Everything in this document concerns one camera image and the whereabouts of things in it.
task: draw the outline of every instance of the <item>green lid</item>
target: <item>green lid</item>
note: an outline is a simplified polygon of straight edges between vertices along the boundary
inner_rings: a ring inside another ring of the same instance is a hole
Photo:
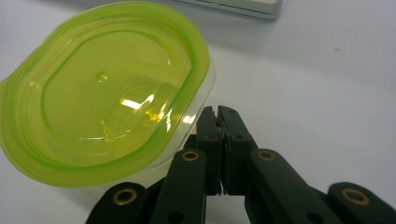
[[[195,26],[169,7],[124,2],[61,24],[0,85],[0,142],[55,186],[120,179],[156,159],[205,79]]]

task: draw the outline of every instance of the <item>white table surface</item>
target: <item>white table surface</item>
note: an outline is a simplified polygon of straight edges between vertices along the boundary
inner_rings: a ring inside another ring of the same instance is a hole
[[[0,79],[62,21],[109,0],[0,1]],[[260,147],[312,187],[348,181],[396,207],[396,1],[287,0],[263,21],[170,0],[217,67],[208,105],[236,109]],[[84,223],[93,202],[18,172],[0,152],[0,223]],[[242,197],[208,197],[206,223],[249,223]]]

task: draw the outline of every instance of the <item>white device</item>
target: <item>white device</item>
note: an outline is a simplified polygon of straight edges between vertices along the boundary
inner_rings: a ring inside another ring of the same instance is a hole
[[[177,0],[202,7],[248,15],[252,17],[276,20],[279,16],[282,0]]]

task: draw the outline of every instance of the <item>plastic lid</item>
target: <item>plastic lid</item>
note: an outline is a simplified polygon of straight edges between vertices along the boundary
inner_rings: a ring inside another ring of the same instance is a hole
[[[171,8],[124,2],[83,12],[1,83],[2,148],[50,185],[131,175],[162,153],[208,66],[205,41]]]

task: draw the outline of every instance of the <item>green plastic container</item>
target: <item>green plastic container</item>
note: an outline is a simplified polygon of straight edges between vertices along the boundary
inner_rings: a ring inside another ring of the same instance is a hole
[[[169,161],[212,87],[209,65],[196,27],[169,7],[78,14],[0,83],[2,149],[25,175],[62,187]]]

